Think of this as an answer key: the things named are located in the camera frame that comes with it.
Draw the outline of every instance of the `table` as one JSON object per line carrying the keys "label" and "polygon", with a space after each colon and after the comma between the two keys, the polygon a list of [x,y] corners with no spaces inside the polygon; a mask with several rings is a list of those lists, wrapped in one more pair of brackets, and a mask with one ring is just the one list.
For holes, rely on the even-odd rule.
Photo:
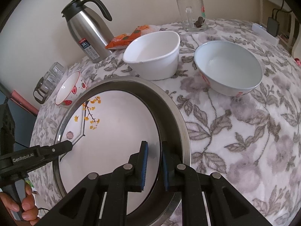
{"label": "table", "polygon": [[[206,19],[204,32],[185,32],[178,22],[161,30],[181,38],[176,74],[154,81],[173,99],[189,131],[192,167],[220,172],[273,225],[288,225],[300,208],[301,193],[301,69],[282,47],[274,47],[240,20]],[[260,62],[262,83],[249,94],[228,97],[208,88],[199,74],[195,49],[211,40],[226,40],[248,49]],[[88,86],[115,77],[137,76],[122,61],[124,50],[93,64],[88,57],[68,69],[81,71]],[[55,92],[41,106],[31,146],[52,145],[66,109],[55,105]],[[52,164],[29,174],[45,202],[53,207],[61,198]],[[165,226],[182,225],[181,207]]]}

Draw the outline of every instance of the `glass cup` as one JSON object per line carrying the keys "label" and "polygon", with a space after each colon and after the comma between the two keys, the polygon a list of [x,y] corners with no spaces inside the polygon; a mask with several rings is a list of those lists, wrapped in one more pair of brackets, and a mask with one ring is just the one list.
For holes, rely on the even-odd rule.
{"label": "glass cup", "polygon": [[58,78],[49,71],[46,72],[46,74],[43,76],[43,78],[44,78],[43,83],[46,86],[48,86],[48,88],[50,90],[54,90],[58,84]]}
{"label": "glass cup", "polygon": [[57,78],[57,83],[62,79],[66,69],[60,63],[55,62],[49,69],[49,72],[52,73]]}
{"label": "glass cup", "polygon": [[202,31],[208,28],[203,0],[177,0],[177,4],[185,31]]}

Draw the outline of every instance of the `mug handle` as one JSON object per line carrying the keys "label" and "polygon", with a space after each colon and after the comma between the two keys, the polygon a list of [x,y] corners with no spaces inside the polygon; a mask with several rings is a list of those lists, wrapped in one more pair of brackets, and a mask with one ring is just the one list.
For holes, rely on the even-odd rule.
{"label": "mug handle", "polygon": [[[35,92],[37,92],[41,97],[42,97],[42,100],[38,99],[36,96],[35,96]],[[43,96],[40,91],[38,89],[35,88],[34,92],[33,92],[33,96],[35,98],[35,100],[39,103],[39,104],[43,104],[45,103],[45,100],[46,100],[46,96]]]}
{"label": "mug handle", "polygon": [[192,7],[186,7],[186,15],[188,19],[188,23],[190,25],[190,28],[195,28],[195,25],[193,23],[193,18],[192,18]]}
{"label": "mug handle", "polygon": [[[45,103],[45,100],[46,100],[46,96],[43,96],[40,91],[39,91],[39,88],[42,86],[43,84],[43,81],[44,81],[44,78],[42,77],[39,82],[37,83],[34,91],[33,91],[33,96],[35,98],[35,100],[39,103],[39,104],[43,104]],[[36,96],[35,96],[35,92],[37,92],[41,97],[42,97],[42,100],[38,99]]]}

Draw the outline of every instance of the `snack package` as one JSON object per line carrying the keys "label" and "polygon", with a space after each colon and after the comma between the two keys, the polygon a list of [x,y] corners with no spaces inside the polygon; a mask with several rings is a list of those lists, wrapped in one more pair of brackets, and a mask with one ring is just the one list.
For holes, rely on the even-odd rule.
{"label": "snack package", "polygon": [[142,35],[146,35],[152,32],[160,30],[160,26],[156,25],[143,25],[138,26],[134,32],[129,35],[127,33],[114,37],[111,42],[106,46],[106,49],[124,49],[127,48],[130,43]]}

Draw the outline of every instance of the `human hand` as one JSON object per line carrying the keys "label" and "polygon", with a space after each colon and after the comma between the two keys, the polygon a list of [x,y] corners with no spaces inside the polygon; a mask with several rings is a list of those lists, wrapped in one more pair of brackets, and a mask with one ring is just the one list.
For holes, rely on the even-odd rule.
{"label": "human hand", "polygon": [[[15,222],[21,226],[21,225],[35,225],[40,218],[38,218],[39,210],[35,206],[35,199],[32,195],[32,189],[28,183],[25,183],[25,191],[26,191],[26,198],[22,201],[22,208],[24,212],[22,213],[22,218],[29,222],[24,221],[16,221]],[[10,211],[19,211],[20,208],[17,203],[13,201],[13,199],[6,193],[0,192],[0,199],[2,200],[4,206],[8,209],[8,212]]]}

